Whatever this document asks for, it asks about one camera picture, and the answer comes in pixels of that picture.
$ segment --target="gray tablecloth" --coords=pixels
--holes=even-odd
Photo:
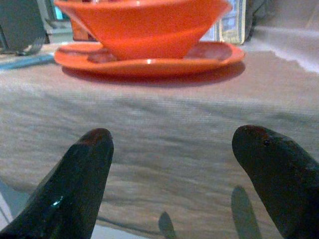
[[[263,238],[279,239],[233,156],[232,135],[241,125],[262,125],[319,158],[318,89],[319,74],[272,52],[151,80],[92,77],[56,64],[4,71],[0,178],[31,192],[78,137],[106,127],[115,153],[98,223],[162,238],[158,219],[167,211],[178,238],[236,239],[231,195],[241,185]]]

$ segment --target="table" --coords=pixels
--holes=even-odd
[[[241,63],[189,77],[92,77],[54,63],[1,72],[0,178],[30,193],[81,135],[105,127],[115,152],[99,224],[162,238],[166,211],[180,238],[236,239],[231,198],[241,186],[263,238],[281,238],[231,139],[258,124],[318,159],[319,74],[246,50]]]

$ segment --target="orange plate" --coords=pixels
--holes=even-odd
[[[213,70],[244,58],[228,43],[199,42],[183,59],[117,60],[101,43],[72,43],[57,49],[54,59],[64,67],[116,76],[170,76]]]

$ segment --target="bowl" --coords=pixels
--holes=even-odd
[[[231,10],[226,0],[54,2],[119,60],[182,58]]]

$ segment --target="saucer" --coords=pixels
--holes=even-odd
[[[182,59],[117,60],[101,43],[59,47],[55,61],[73,70],[115,76],[171,76],[210,71],[244,58],[240,48],[222,42],[199,42]]]

